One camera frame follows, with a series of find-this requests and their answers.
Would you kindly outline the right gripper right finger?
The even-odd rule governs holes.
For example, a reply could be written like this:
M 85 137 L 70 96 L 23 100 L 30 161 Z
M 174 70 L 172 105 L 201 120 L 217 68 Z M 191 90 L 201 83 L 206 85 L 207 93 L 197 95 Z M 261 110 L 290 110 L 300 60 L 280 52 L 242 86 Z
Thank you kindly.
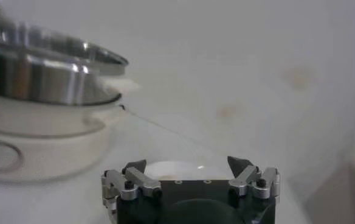
M 275 167 L 267 167 L 263 171 L 248 159 L 228 156 L 227 162 L 234 176 L 228 185 L 239 197 L 248 192 L 254 198 L 267 200 L 280 196 L 280 173 Z

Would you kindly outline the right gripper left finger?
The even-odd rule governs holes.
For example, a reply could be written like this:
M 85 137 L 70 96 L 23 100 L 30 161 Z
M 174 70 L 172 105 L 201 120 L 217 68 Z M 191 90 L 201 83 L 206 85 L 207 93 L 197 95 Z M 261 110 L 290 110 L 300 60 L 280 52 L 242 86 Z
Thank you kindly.
M 125 201 L 136 200 L 142 194 L 156 200 L 162 197 L 160 181 L 145 175 L 146 160 L 129 162 L 121 171 L 106 170 L 101 176 L 102 199 L 121 198 Z

